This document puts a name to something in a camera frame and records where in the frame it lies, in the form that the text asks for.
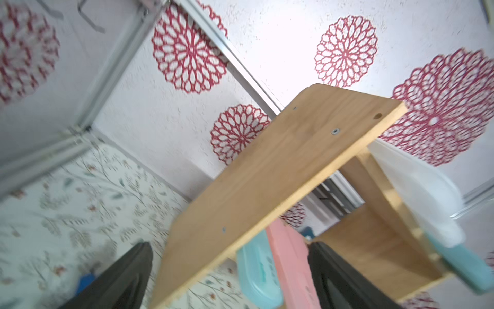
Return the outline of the pink pencil case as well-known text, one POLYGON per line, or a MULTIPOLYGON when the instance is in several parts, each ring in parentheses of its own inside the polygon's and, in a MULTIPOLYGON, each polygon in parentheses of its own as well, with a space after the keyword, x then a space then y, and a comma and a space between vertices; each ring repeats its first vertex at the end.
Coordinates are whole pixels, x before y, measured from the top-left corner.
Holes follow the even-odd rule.
POLYGON ((273 221, 266 234, 274 257, 286 308, 320 308, 305 239, 280 218, 273 221))

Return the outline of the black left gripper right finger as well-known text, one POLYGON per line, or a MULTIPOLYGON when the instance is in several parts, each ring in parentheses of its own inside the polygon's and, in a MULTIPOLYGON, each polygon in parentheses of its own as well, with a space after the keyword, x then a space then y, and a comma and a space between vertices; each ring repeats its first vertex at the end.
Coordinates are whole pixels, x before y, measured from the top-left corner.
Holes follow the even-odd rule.
POLYGON ((401 308, 323 242, 309 245, 308 263, 322 308, 401 308))

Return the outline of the light teal pencil case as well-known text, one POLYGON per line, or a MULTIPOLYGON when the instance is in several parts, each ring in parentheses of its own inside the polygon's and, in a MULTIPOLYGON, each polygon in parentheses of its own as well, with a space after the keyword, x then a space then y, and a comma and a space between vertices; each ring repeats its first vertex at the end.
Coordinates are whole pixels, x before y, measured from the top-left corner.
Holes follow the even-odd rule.
POLYGON ((283 291, 265 231, 241 247, 236 260, 241 291, 250 302, 258 308, 283 305, 283 291))

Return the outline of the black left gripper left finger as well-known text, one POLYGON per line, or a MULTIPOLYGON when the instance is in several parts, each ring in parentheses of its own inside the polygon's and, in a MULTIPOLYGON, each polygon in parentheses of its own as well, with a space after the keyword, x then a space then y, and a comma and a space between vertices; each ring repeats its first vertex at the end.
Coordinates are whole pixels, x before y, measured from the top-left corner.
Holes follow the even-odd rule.
POLYGON ((149 242, 137 243, 61 308, 140 308, 153 266, 149 242))

